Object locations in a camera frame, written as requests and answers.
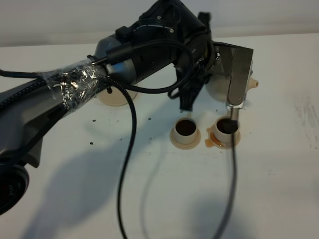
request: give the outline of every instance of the clear tape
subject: clear tape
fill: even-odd
[[[55,99],[62,96],[68,113],[74,112],[99,92],[100,80],[105,72],[100,66],[92,65],[90,59],[77,62],[53,71],[40,72]]]

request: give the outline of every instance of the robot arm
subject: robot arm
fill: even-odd
[[[171,99],[179,98],[180,109],[186,111],[192,111],[200,90],[214,74],[228,75],[231,82],[227,104],[242,108],[253,50],[213,42],[209,22],[209,13],[201,12],[196,17],[180,0],[159,0],[132,26],[123,26],[102,39],[95,55],[88,56],[90,67],[96,70],[95,74],[110,77],[128,90],[150,94],[167,92]],[[144,89],[134,86],[169,64],[174,65],[177,75],[171,87]],[[23,182],[16,177],[21,172],[26,174],[23,166],[27,163],[39,166],[42,137],[47,131],[66,113],[108,87],[102,81],[95,81],[85,100],[81,98],[76,107],[70,106],[70,97],[74,94],[70,95],[64,86],[70,84],[71,72],[76,72],[77,76],[81,70],[68,67],[54,71],[46,81],[43,80],[45,74],[0,71],[0,76],[5,77],[38,78],[0,93],[0,215],[13,207],[26,190],[27,175]],[[68,82],[63,82],[65,75]],[[60,87],[50,85],[53,78],[55,82],[60,81]],[[88,85],[78,87],[82,81],[74,78],[71,81],[82,93],[88,89]],[[12,158],[16,159],[12,170],[4,174],[1,165]],[[11,185],[10,190],[3,189],[1,180],[6,186]],[[1,199],[4,194],[7,194],[6,200]]]

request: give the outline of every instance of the white surface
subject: white surface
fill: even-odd
[[[155,0],[5,0],[0,46],[93,43],[131,25]],[[212,13],[216,37],[319,32],[318,0],[183,0]]]
[[[319,34],[219,40],[255,49],[253,76],[260,83],[240,112],[238,191],[223,238],[317,238]],[[1,48],[0,66],[45,70],[81,60],[94,48]],[[168,67],[143,86],[174,80]],[[1,79],[0,88],[22,81]],[[225,114],[223,104],[201,92],[193,112],[201,143],[181,151],[169,141],[174,122],[184,116],[178,101],[140,94],[135,103],[138,133],[123,194],[129,238],[211,238],[228,195],[230,159],[228,152],[206,148],[204,140],[206,128]],[[115,192],[130,130],[127,106],[112,108],[98,99],[61,120],[44,138],[40,167],[27,167],[27,193],[0,216],[0,237],[119,239]]]

